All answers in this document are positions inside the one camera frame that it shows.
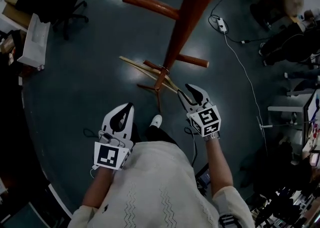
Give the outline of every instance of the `white cable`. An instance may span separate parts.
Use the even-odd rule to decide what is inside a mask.
[[[191,162],[191,165],[193,164],[194,160],[195,160],[195,154],[196,154],[196,141],[195,141],[195,135],[194,133],[192,132],[191,130],[191,133],[192,133],[192,138],[193,138],[193,158],[192,158],[192,162]]]
[[[239,61],[240,65],[242,66],[242,68],[243,68],[243,70],[244,70],[244,73],[245,73],[245,75],[246,75],[246,78],[248,78],[248,81],[249,81],[249,83],[250,83],[250,85],[251,85],[251,89],[252,89],[254,101],[255,101],[256,107],[258,108],[259,118],[260,118],[261,125],[262,125],[262,133],[263,133],[263,138],[264,138],[264,145],[265,145],[266,156],[268,156],[267,141],[266,141],[264,123],[263,123],[262,118],[261,118],[260,108],[259,108],[259,105],[258,105],[258,103],[257,103],[257,99],[256,99],[254,87],[253,87],[253,85],[252,85],[252,83],[251,83],[251,81],[250,81],[250,79],[249,79],[249,77],[248,77],[248,75],[247,75],[247,72],[246,72],[245,67],[243,66],[243,64],[242,64],[241,61],[239,60],[236,52],[230,47],[230,45],[228,45],[226,34],[225,34],[225,33],[223,33],[223,34],[224,34],[224,38],[225,38],[225,43],[226,43],[226,45],[227,45],[227,46],[233,51],[233,53],[235,54],[237,60]]]
[[[91,175],[91,177],[94,179],[94,176],[92,175],[92,170],[93,170],[93,168],[91,168],[91,170],[90,170],[90,175]]]

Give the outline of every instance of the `floor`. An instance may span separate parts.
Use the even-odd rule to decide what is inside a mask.
[[[133,102],[139,133],[158,114],[155,96],[136,83],[152,85],[144,74],[120,60],[148,59],[162,64],[174,21],[159,14],[122,3],[122,0],[86,0],[80,10],[89,23],[74,21],[69,27],[70,40],[64,41],[62,28],[50,31],[45,70],[24,85],[24,103],[39,160],[48,179],[69,208],[79,207],[92,178],[94,139],[86,138],[83,129],[95,132],[104,116],[114,107]],[[160,0],[179,8],[182,0]],[[171,79],[181,88],[191,83],[207,90],[221,115],[221,146],[230,165],[234,185],[244,198],[252,187],[240,188],[245,174],[240,166],[246,158],[264,147],[251,86],[223,35],[208,24],[212,0],[193,31],[182,53],[210,61],[205,69],[176,62]],[[215,14],[223,17],[234,40],[252,40],[274,34],[265,32],[250,14],[250,4],[258,0],[223,0]],[[273,97],[283,94],[287,82],[284,71],[300,67],[287,61],[264,67],[258,49],[260,42],[239,45],[229,41],[250,77],[261,115],[268,122],[267,106]],[[176,94],[164,89],[161,94],[162,128],[176,140],[188,159],[193,156],[193,141],[184,133],[186,113]],[[197,173],[207,162],[205,144],[196,139]]]
[[[4,224],[4,228],[46,228],[47,226],[39,219],[29,204],[25,205],[18,213],[9,218]]]

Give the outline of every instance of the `power strip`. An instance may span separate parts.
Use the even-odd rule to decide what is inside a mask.
[[[216,22],[218,23],[218,28],[222,33],[227,32],[227,28],[222,18],[217,18]]]

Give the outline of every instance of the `white sneaker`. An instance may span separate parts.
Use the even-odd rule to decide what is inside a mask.
[[[161,125],[161,123],[162,123],[162,117],[161,117],[161,115],[156,115],[156,116],[154,116],[154,118],[152,119],[150,126],[156,126],[157,128],[159,128],[160,125]]]
[[[261,43],[261,44],[260,44],[260,50],[259,50],[260,56],[263,56],[263,54],[261,53],[261,48],[262,48],[265,44],[266,44],[266,43]]]

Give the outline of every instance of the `office chair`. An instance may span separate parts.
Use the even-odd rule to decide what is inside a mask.
[[[67,30],[70,18],[81,18],[84,19],[86,23],[89,22],[88,17],[83,15],[74,14],[80,6],[87,7],[85,1],[77,4],[78,0],[17,0],[15,8],[17,10],[37,14],[39,19],[43,23],[50,22],[53,25],[53,31],[58,31],[58,25],[63,24],[63,38],[65,40],[69,39]]]

